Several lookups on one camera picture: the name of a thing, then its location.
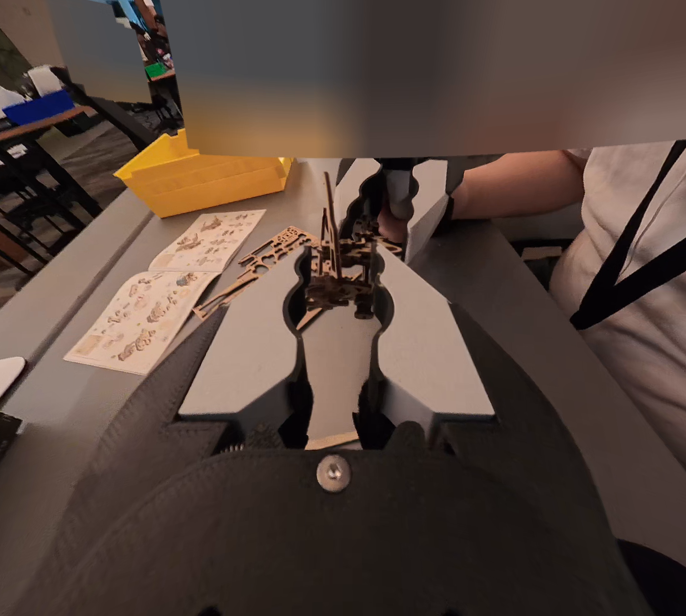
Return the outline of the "instruction booklet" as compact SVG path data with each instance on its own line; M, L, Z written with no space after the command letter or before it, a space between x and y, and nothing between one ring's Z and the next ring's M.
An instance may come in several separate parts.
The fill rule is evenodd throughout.
M207 213L128 279L64 361L146 375L264 209Z

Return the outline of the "blue plastic bin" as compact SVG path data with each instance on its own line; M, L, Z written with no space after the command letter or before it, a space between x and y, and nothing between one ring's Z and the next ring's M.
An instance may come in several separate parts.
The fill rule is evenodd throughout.
M44 121L74 108L70 94L61 89L20 104L2 107L1 112L15 125L23 126Z

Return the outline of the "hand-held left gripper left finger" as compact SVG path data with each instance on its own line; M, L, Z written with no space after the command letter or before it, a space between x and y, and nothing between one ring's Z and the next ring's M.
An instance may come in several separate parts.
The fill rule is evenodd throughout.
M311 265L311 246L301 246L228 304L181 419L231 423L244 436L269 426L285 446L307 445L313 391L297 326Z

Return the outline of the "wooden cut-out part sheet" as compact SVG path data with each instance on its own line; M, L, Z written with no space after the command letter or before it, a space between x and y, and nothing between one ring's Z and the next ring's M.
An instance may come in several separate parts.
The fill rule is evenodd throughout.
M304 245L319 245L320 239L295 226L289 226L245 255L238 264L243 268L236 281L222 292L193 308L193 313L206 320L217 309L226 307L292 251Z

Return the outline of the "wooden mechanical model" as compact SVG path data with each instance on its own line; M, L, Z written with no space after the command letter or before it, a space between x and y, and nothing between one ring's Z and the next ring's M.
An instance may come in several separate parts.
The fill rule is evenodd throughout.
M352 230L343 236L345 227L335 221L333 188L328 173L324 173L327 202L322 209L319 244L312 248L312 275L305 292L306 322L320 312L349 304L355 306L357 320L374 316L374 265L377 244L382 242L378 219L369 207L362 206L361 215L353 216Z

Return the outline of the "person's right hand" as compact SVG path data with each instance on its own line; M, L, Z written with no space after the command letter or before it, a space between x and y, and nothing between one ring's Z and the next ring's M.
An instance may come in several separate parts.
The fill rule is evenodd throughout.
M392 213L383 212L378 216L379 234L396 245L403 245L407 237L407 220L398 219Z

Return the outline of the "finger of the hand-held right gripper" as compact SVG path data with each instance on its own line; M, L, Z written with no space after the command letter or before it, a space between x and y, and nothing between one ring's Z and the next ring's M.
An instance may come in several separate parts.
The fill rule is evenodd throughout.
M341 238L352 238L356 224L369 223L378 213L382 178L382 164L374 158L341 161L333 196Z
M407 223L404 263L418 256L446 215L449 195L445 188L421 187L412 200L413 215Z

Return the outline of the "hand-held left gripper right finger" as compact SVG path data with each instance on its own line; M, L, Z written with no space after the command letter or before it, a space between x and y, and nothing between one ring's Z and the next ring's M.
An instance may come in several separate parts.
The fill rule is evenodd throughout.
M378 245L374 302L381 329L373 341L371 375L380 412L394 426L423 430L455 421L490 421L495 412L449 301Z

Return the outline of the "wooden table with black legs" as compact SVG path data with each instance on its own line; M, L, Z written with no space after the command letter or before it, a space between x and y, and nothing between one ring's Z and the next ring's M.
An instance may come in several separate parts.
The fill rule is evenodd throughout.
M76 106L1 132L1 199L20 200L13 209L1 209L1 260L26 280L85 229L74 205L91 219L102 213L99 202L37 143L47 130L87 111Z

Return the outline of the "black model kit box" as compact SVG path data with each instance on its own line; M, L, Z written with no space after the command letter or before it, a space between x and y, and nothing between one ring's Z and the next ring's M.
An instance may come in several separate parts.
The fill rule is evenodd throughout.
M12 447L14 440L21 432L23 422L20 418L5 414L1 412L1 460L5 457L9 449Z

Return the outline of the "yellow plastic bin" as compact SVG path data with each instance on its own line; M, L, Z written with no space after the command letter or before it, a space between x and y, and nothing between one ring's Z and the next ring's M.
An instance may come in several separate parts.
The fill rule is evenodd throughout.
M295 159L201 154L185 130L162 134L114 175L160 218L285 189Z

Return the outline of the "person's right forearm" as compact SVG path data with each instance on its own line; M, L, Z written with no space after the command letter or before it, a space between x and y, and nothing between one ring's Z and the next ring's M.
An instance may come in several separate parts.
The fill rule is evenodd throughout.
M579 203L589 149L507 153L464 172L453 220L546 215Z

